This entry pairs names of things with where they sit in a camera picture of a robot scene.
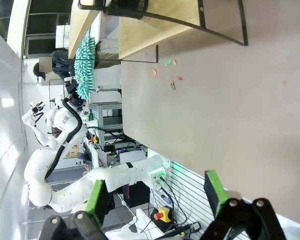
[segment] desk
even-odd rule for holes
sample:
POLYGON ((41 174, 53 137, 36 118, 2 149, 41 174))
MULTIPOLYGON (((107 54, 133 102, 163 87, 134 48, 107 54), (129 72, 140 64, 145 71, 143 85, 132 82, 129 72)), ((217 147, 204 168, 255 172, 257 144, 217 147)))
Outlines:
MULTIPOLYGON (((199 24, 196 0, 149 0, 147 12, 199 24)), ((141 20, 120 17, 119 58, 124 59, 139 50, 189 29, 191 27, 150 17, 144 17, 141 20)))
MULTIPOLYGON (((235 4, 239 6, 237 11, 240 16, 243 42, 237 40, 236 38, 232 38, 231 36, 224 35, 223 33, 216 32, 215 30, 208 29, 205 18, 206 13, 204 11, 204 9, 206 9, 206 5, 203 5, 203 2, 201 1, 150 0, 146 12, 129 12, 128 9, 118 9, 113 6, 107 7, 107 4, 109 4, 107 2, 105 3, 105 6, 98 7, 95 4, 91 6, 91 4, 87 4, 85 3, 85 1, 79 0, 79 2, 80 8, 86 9, 88 13, 90 13, 92 9, 98 9, 113 13, 119 11, 119 16, 131 16, 133 14, 135 15, 136 13, 140 14, 140 17, 147 16, 142 18, 141 20, 128 17, 120 18, 119 59, 123 59, 148 46, 156 45, 162 40, 171 38, 191 28, 204 31, 223 39, 227 39, 228 41, 234 42, 241 46, 248 45, 246 19, 242 0, 237 0, 235 4)), ((76 32, 80 31, 78 30, 78 28, 81 27, 83 28, 83 30, 86 30, 86 28, 91 25, 89 21, 85 22, 82 20, 71 22, 71 24, 75 29, 73 33, 74 39, 77 38, 76 32)))
MULTIPOLYGON (((92 5, 93 0, 82 0, 82 3, 92 5)), ((86 33, 96 19, 99 11, 81 10, 78 0, 73 0, 70 19, 69 59, 73 59, 86 33)))

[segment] tabletop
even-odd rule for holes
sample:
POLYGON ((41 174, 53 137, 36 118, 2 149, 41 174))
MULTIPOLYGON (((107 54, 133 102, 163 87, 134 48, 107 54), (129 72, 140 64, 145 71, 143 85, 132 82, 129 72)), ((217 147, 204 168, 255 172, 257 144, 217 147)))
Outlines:
MULTIPOLYGON (((93 0, 82 0, 82 4, 92 5, 93 0)), ((196 0, 150 0, 147 12, 199 24, 198 2, 196 0)), ((74 0, 71 10, 69 58, 72 59, 84 36, 91 27, 99 11, 81 10, 78 0, 74 0)), ((137 20, 129 17, 119 19, 119 58, 123 59, 146 47, 191 29, 188 26, 164 20, 144 17, 137 20)))
MULTIPOLYGON (((224 2, 211 3, 223 14, 209 23, 241 35, 224 2)), ((300 223, 300 5, 244 3, 249 46, 191 30, 159 44, 158 63, 122 62, 123 130, 201 176, 215 169, 225 188, 268 198, 300 223)))

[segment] white wall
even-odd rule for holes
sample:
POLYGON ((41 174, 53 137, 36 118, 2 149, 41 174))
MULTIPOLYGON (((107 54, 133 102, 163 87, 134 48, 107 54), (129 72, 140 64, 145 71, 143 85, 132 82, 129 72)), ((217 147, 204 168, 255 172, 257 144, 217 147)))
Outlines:
POLYGON ((20 119, 21 59, 0 36, 0 239, 16 239, 27 162, 20 119), (2 99, 13 99, 3 107, 2 99))
POLYGON ((23 36, 30 0, 14 0, 6 43, 21 58, 23 36))

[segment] green paper piece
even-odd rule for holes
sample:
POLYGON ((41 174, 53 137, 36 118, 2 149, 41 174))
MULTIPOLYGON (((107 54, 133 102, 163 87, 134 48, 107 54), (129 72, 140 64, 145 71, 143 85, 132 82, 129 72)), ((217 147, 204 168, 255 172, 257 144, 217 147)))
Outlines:
POLYGON ((165 65, 166 65, 166 66, 169 66, 171 63, 172 63, 172 59, 168 59, 168 60, 165 62, 165 65))

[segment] person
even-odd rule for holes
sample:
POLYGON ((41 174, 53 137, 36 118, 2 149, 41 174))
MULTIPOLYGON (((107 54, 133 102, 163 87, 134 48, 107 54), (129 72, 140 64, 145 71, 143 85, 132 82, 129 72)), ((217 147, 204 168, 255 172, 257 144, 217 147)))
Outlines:
MULTIPOLYGON (((52 72, 57 74, 62 80, 75 76, 75 61, 69 60, 67 50, 56 50, 51 53, 50 57, 52 58, 52 72)), ((121 64, 118 53, 96 52, 95 59, 94 69, 104 69, 121 64)), ((37 80, 39 77, 46 80, 46 74, 50 72, 49 70, 39 71, 39 62, 33 67, 33 74, 37 77, 37 80)))

